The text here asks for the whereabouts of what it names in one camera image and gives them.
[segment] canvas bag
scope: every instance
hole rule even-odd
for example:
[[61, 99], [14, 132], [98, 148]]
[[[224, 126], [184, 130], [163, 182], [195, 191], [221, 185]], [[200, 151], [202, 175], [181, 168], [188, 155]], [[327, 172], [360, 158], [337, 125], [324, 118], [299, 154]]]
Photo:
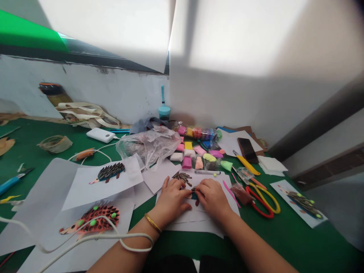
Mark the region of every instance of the canvas bag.
[[108, 128], [120, 129], [120, 121], [110, 116], [96, 104], [88, 102], [60, 102], [56, 110], [65, 114], [63, 116], [72, 126], [79, 125], [94, 129], [103, 125]]

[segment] yellow utility knife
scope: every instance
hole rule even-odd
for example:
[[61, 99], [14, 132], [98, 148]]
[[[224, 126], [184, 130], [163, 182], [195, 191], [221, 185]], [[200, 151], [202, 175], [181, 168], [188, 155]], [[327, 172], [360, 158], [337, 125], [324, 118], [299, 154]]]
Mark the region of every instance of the yellow utility knife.
[[258, 172], [250, 163], [241, 155], [239, 155], [235, 150], [232, 150], [232, 152], [236, 155], [236, 157], [240, 160], [240, 162], [249, 170], [253, 175], [260, 175], [260, 172]]

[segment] white clay block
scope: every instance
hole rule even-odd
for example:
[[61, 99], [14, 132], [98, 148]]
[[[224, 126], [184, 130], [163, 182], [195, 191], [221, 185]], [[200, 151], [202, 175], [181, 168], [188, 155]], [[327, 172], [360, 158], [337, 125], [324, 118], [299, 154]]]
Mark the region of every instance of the white clay block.
[[170, 158], [171, 161], [180, 161], [183, 160], [183, 153], [173, 153]]
[[185, 149], [184, 154], [185, 157], [194, 157], [196, 152], [194, 150]]

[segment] red scissors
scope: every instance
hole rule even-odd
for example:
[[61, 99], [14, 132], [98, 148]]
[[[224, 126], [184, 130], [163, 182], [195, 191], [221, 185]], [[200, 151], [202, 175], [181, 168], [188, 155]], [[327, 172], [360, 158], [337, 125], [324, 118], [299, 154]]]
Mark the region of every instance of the red scissors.
[[266, 217], [266, 218], [269, 218], [269, 219], [272, 219], [274, 217], [274, 213], [273, 211], [270, 209], [270, 207], [255, 193], [251, 190], [251, 188], [249, 186], [252, 186], [257, 192], [259, 192], [259, 189], [257, 188], [257, 186], [255, 186], [253, 183], [251, 183], [249, 180], [245, 179], [245, 177], [242, 177], [239, 172], [235, 169], [234, 166], [232, 166], [234, 171], [237, 173], [238, 177], [240, 178], [241, 181], [243, 181], [245, 184], [246, 184], [246, 187], [245, 187], [245, 191], [249, 194], [249, 195], [252, 195], [255, 199], [257, 199], [269, 212], [269, 214], [266, 214], [264, 212], [262, 212], [258, 207], [257, 205], [255, 204], [255, 201], [253, 200], [251, 202], [251, 205], [253, 206], [253, 208], [255, 208], [255, 210], [257, 212], [259, 212], [262, 216]]

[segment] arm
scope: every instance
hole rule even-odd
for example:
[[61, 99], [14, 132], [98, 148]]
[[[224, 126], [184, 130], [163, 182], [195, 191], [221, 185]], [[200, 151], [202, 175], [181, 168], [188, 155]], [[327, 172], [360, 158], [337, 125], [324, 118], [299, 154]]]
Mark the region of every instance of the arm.
[[[180, 190], [181, 187], [186, 187], [185, 182], [177, 179], [168, 181], [169, 176], [164, 180], [162, 193], [155, 207], [148, 212], [149, 217], [161, 230], [183, 212], [192, 209], [190, 204], [182, 203], [183, 199], [192, 193], [191, 190]], [[145, 217], [128, 232], [130, 233], [146, 233], [154, 242], [159, 238], [159, 233]], [[123, 239], [123, 242], [132, 248], [150, 247], [150, 242], [146, 238], [127, 238]], [[147, 256], [148, 252], [131, 252], [117, 242], [87, 272], [141, 272]]]
[[196, 194], [206, 212], [219, 222], [254, 273], [297, 271], [232, 211], [221, 185], [204, 179]]

